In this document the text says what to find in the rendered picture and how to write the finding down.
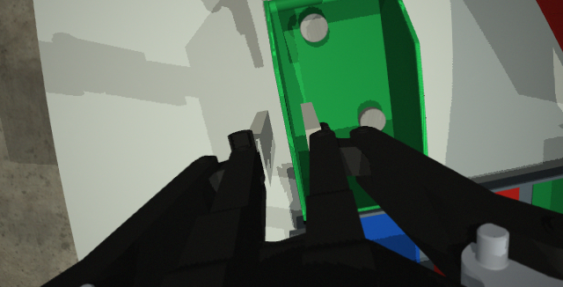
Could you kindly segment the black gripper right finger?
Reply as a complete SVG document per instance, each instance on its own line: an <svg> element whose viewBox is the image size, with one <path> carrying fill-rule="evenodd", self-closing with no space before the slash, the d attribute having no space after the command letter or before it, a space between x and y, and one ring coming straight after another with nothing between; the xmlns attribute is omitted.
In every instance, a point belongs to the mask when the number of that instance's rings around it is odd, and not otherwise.
<svg viewBox="0 0 563 287"><path fill-rule="evenodd" d="M379 287L347 176L453 281L563 287L562 213L495 194L379 129L338 138L311 102L301 109L310 153L302 287Z"/></svg>

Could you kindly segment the green bin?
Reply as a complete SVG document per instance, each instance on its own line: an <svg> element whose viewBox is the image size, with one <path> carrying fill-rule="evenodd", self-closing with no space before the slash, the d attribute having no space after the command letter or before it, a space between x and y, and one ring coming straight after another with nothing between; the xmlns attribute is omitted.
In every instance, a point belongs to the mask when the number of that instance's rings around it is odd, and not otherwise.
<svg viewBox="0 0 563 287"><path fill-rule="evenodd" d="M402 0L274 0L265 13L304 221L310 153L301 104L312 102L338 138L350 138L360 112L376 107L381 131L428 156L420 42ZM312 13L328 24L318 42L300 33Z"/></svg>

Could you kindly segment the grey round disc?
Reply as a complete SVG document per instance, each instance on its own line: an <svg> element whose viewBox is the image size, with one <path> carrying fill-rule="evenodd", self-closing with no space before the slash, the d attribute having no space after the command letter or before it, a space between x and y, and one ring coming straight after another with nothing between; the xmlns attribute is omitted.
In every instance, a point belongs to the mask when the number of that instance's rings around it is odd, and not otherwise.
<svg viewBox="0 0 563 287"><path fill-rule="evenodd" d="M328 24L325 18L317 13L307 15L301 22L300 33L309 42L318 42L325 38Z"/></svg>
<svg viewBox="0 0 563 287"><path fill-rule="evenodd" d="M368 126L382 130L386 123L386 118L384 113L378 108L366 107L360 112L358 122L360 127Z"/></svg>

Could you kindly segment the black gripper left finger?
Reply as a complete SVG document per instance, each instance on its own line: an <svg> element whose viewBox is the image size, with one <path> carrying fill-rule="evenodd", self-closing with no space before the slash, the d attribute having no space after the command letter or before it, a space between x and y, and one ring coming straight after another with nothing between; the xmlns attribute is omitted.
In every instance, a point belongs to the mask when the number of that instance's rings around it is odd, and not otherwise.
<svg viewBox="0 0 563 287"><path fill-rule="evenodd" d="M229 160L196 159L41 287L238 287L243 241L266 241L275 153L268 110L228 139Z"/></svg>

